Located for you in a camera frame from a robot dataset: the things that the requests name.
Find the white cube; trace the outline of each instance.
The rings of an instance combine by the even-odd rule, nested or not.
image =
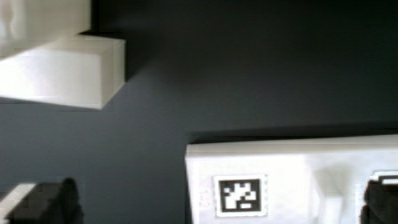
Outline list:
[[[0,61],[0,97],[102,109],[123,84],[123,40],[77,36]]]

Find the white mount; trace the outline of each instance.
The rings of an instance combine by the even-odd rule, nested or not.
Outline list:
[[[360,224],[368,181],[381,175],[395,176],[397,170],[398,135],[189,145],[194,224]],[[248,177],[251,189],[246,185],[235,188],[260,191],[251,184],[255,175],[267,176],[267,195],[258,203],[267,205],[267,215],[253,216],[244,209],[224,210],[221,215],[226,193],[216,181],[224,176],[240,181]],[[235,200],[240,206],[253,202],[246,195]]]

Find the white plastic part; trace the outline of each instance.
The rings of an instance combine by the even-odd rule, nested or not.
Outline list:
[[[91,0],[0,0],[0,58],[89,30]]]
[[[397,164],[398,135],[191,145],[194,224],[360,224],[372,174]],[[267,216],[217,216],[212,181],[235,175],[269,178]]]
[[[125,84],[125,41],[77,36],[0,61],[0,96],[102,109]]]
[[[13,212],[29,193],[33,192],[36,185],[38,184],[20,184],[0,201],[0,224],[9,223],[9,220],[6,219],[8,215]]]

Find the black background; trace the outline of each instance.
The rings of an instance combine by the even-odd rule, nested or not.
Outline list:
[[[0,101],[0,187],[73,176],[88,224],[187,222],[191,142],[397,133],[397,1],[95,0],[104,109]]]

